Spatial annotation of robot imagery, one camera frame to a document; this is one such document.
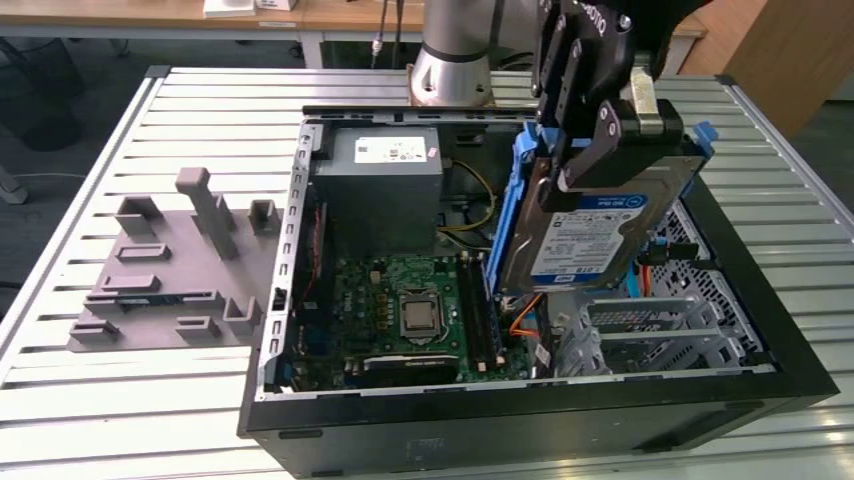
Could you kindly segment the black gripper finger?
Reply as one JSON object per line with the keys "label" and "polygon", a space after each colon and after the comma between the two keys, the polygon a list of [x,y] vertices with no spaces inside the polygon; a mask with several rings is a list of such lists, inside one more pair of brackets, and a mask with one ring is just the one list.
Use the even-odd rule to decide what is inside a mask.
{"label": "black gripper finger", "polygon": [[550,163],[563,165],[565,154],[577,138],[585,136],[585,110],[579,80],[581,58],[585,53],[582,9],[539,9],[539,46],[535,51],[533,92],[538,98],[537,153]]}
{"label": "black gripper finger", "polygon": [[641,131],[641,119],[629,101],[607,100],[595,114],[589,146],[575,151],[570,138],[561,141],[547,183],[538,188],[545,211],[573,210],[583,190],[622,186],[663,157],[682,152],[682,118],[670,101],[659,100],[657,107],[663,121],[658,133]]}

